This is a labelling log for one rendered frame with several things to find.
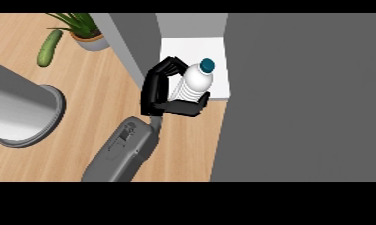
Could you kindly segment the grey cabinet door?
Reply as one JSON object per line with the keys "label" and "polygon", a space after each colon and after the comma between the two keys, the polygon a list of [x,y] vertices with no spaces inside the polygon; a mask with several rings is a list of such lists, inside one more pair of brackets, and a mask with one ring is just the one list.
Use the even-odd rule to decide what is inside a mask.
{"label": "grey cabinet door", "polygon": [[376,14],[231,14],[215,181],[376,181]]}

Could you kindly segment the potted green plant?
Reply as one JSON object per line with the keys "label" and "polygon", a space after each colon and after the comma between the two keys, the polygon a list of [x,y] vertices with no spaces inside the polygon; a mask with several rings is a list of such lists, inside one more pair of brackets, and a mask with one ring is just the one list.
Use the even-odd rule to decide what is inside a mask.
{"label": "potted green plant", "polygon": [[57,27],[57,30],[69,32],[77,44],[87,51],[102,51],[110,47],[105,34],[88,13],[49,13],[66,24],[66,27]]}

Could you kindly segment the green cucumber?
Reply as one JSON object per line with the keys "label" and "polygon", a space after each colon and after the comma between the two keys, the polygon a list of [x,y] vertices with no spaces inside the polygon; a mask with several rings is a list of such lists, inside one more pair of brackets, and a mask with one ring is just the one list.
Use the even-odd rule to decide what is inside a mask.
{"label": "green cucumber", "polygon": [[60,41],[60,38],[62,38],[62,31],[59,29],[54,29],[50,32],[38,51],[37,65],[40,67],[47,67],[52,63],[54,49]]}

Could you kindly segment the grey cabinet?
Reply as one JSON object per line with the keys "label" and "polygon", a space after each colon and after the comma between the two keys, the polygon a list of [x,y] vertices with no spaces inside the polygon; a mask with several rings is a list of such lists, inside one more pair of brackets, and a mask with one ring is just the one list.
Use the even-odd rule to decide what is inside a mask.
{"label": "grey cabinet", "polygon": [[189,65],[211,58],[209,98],[228,99],[226,13],[91,13],[90,16],[139,87],[149,69],[167,56],[177,56]]}

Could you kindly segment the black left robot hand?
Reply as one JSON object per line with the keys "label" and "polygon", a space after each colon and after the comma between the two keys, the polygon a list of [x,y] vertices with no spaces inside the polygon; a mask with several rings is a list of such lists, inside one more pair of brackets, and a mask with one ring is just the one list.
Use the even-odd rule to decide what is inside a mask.
{"label": "black left robot hand", "polygon": [[171,113],[196,117],[206,106],[209,91],[205,91],[196,102],[175,99],[168,100],[169,76],[183,74],[189,65],[178,57],[167,56],[149,69],[141,90],[141,115],[162,116]]}

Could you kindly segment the white bottled water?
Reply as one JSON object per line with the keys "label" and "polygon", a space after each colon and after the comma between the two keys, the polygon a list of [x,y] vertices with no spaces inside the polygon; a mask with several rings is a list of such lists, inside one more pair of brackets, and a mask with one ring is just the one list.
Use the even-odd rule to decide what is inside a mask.
{"label": "white bottled water", "polygon": [[187,67],[184,75],[169,96],[169,100],[196,102],[212,83],[214,61],[203,58]]}

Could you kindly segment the grey metal pot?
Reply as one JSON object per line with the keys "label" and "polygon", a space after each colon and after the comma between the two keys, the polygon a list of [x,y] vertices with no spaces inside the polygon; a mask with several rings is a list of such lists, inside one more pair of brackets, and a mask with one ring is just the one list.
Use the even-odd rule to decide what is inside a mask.
{"label": "grey metal pot", "polygon": [[0,144],[25,148],[53,132],[65,114],[66,99],[50,85],[37,85],[0,65]]}

